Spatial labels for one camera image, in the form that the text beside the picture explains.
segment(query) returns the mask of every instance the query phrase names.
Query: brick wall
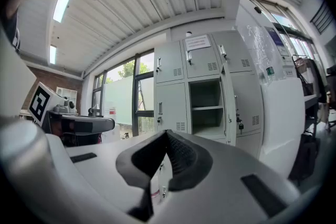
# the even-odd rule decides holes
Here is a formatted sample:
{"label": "brick wall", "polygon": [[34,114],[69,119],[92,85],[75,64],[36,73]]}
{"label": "brick wall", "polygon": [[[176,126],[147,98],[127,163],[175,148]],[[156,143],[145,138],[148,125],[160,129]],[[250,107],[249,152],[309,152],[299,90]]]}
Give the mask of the brick wall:
{"label": "brick wall", "polygon": [[36,81],[27,95],[27,98],[22,106],[22,109],[28,109],[29,102],[33,96],[35,88],[38,82],[42,82],[45,86],[48,86],[53,91],[56,92],[57,87],[66,88],[69,90],[77,91],[77,102],[76,109],[77,113],[80,114],[80,100],[82,95],[82,81],[77,79],[72,79],[68,77],[64,77],[58,74],[54,74],[45,70],[28,67],[36,76]]}

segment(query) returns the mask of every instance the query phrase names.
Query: wall grille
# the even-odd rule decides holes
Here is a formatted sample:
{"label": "wall grille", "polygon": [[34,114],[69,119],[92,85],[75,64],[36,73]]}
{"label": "wall grille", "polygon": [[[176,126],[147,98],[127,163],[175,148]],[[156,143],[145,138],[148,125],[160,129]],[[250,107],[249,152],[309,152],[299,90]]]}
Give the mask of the wall grille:
{"label": "wall grille", "polygon": [[185,123],[184,122],[177,122],[176,123],[176,130],[177,131],[185,131]]}
{"label": "wall grille", "polygon": [[208,63],[208,69],[209,69],[209,71],[217,70],[218,69],[217,68],[217,63],[215,63],[215,62],[209,62]]}
{"label": "wall grille", "polygon": [[245,59],[245,60],[242,59],[241,62],[243,64],[243,67],[249,67],[250,66],[250,62],[247,59]]}
{"label": "wall grille", "polygon": [[173,71],[174,71],[174,76],[180,76],[180,75],[182,75],[181,68],[176,68]]}
{"label": "wall grille", "polygon": [[252,125],[258,125],[259,124],[259,116],[252,117]]}
{"label": "wall grille", "polygon": [[330,25],[333,20],[333,16],[327,3],[323,1],[322,5],[315,13],[313,19],[310,21],[313,23],[320,34]]}

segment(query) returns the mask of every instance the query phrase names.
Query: window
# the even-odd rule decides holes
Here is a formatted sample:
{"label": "window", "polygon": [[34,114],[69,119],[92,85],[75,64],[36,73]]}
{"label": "window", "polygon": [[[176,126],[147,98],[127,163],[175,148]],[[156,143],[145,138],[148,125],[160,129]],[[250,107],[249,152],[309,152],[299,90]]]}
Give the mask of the window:
{"label": "window", "polygon": [[312,40],[288,9],[263,0],[250,1],[258,6],[267,19],[274,24],[292,55],[298,54],[314,59],[316,50]]}
{"label": "window", "polygon": [[154,52],[105,71],[95,79],[92,107],[95,115],[112,118],[120,126],[120,136],[154,131]]}

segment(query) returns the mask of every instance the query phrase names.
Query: sky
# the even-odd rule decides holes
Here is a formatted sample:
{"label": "sky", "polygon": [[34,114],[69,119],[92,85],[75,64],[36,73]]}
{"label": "sky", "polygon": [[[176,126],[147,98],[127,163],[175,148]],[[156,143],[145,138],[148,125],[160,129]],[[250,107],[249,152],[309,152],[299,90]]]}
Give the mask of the sky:
{"label": "sky", "polygon": [[[145,56],[141,56],[140,62],[142,62],[146,66],[148,66],[150,71],[153,71],[153,69],[154,69],[154,53],[147,54]],[[118,71],[122,71],[122,70],[123,70],[123,65],[110,70],[109,72],[107,72],[107,78],[111,78],[113,81],[117,81],[117,80],[122,79],[118,74]]]}

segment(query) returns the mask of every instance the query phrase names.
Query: ceiling light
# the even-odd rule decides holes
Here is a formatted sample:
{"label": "ceiling light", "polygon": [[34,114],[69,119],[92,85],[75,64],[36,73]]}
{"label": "ceiling light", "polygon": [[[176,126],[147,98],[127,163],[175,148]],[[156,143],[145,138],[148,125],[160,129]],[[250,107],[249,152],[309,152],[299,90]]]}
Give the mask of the ceiling light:
{"label": "ceiling light", "polygon": [[56,47],[53,45],[50,45],[50,54],[49,54],[49,61],[50,63],[55,64],[56,63]]}
{"label": "ceiling light", "polygon": [[53,19],[58,21],[59,23],[62,21],[64,11],[68,6],[68,2],[69,0],[58,0],[57,1]]}

